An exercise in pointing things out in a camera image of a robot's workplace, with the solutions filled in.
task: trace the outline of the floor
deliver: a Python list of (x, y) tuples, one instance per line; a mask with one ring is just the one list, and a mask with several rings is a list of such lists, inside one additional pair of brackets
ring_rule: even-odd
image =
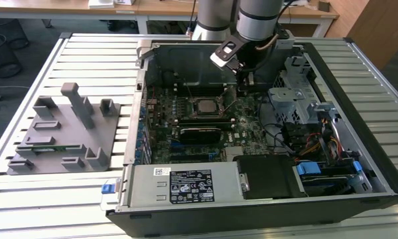
[[(0, 86), (30, 86), (60, 32), (112, 33), (98, 20), (52, 20), (52, 28), (44, 28), (38, 19), (21, 19), (19, 23), (30, 40), (30, 46), (15, 51), (23, 71), (11, 78), (0, 79)], [(123, 26), (116, 33), (135, 33), (135, 30)], [(398, 89), (398, 53), (382, 73)], [(0, 88), (0, 137), (25, 93), (23, 88)]]
[[(106, 23), (98, 20), (52, 20), (51, 28), (44, 28), (39, 19), (19, 19), (30, 45), (14, 51), (22, 65), (22, 72), (14, 77), (0, 79), (0, 86), (30, 86), (60, 32), (114, 33)], [(128, 26), (122, 26), (115, 33), (135, 33)], [(26, 94), (23, 88), (0, 88), (0, 137)]]

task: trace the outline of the mesh trash bin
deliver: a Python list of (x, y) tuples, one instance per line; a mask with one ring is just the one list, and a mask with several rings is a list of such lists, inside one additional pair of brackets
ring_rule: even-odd
[(21, 71), (21, 65), (11, 49), (5, 43), (5, 36), (0, 35), (0, 78), (15, 75)]
[(5, 36), (11, 49), (21, 49), (29, 41), (17, 19), (0, 18), (0, 34)]

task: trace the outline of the blue tab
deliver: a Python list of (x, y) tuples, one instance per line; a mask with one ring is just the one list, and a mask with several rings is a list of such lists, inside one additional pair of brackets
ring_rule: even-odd
[(103, 184), (100, 186), (100, 194), (111, 194), (114, 193), (114, 184)]
[(296, 166), (296, 170), (298, 170), (298, 174), (299, 175), (303, 175), (304, 174), (304, 171), (303, 171), (303, 168), (300, 165)]
[(303, 174), (320, 174), (320, 170), (319, 170), (316, 162), (299, 163), (299, 165), (296, 166), (296, 169), (298, 169), (299, 175), (303, 175)]
[(354, 165), (356, 172), (359, 172), (363, 169), (358, 161), (354, 161), (352, 165)]

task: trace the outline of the motherboard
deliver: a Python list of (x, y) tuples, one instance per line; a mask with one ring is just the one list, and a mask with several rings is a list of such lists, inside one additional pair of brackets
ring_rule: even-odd
[(267, 154), (256, 120), (260, 94), (236, 96), (232, 86), (152, 86), (147, 96), (151, 163), (232, 161)]

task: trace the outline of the metal grating table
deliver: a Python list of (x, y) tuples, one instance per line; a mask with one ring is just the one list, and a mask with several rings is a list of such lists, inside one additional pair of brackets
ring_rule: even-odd
[[(127, 239), (99, 209), (100, 185), (122, 174), (131, 113), (136, 42), (139, 39), (184, 39), (170, 35), (72, 34), (59, 39), (0, 140), (0, 239)], [(315, 45), (340, 86), (398, 169), (398, 93), (354, 44), (340, 39), (299, 38)], [(38, 96), (58, 104), (64, 82), (79, 85), (91, 103), (111, 98), (122, 105), (114, 137), (110, 171), (9, 176), (6, 157), (22, 140)], [(364, 212), (339, 224), (212, 233), (170, 238), (398, 238), (398, 205)]]

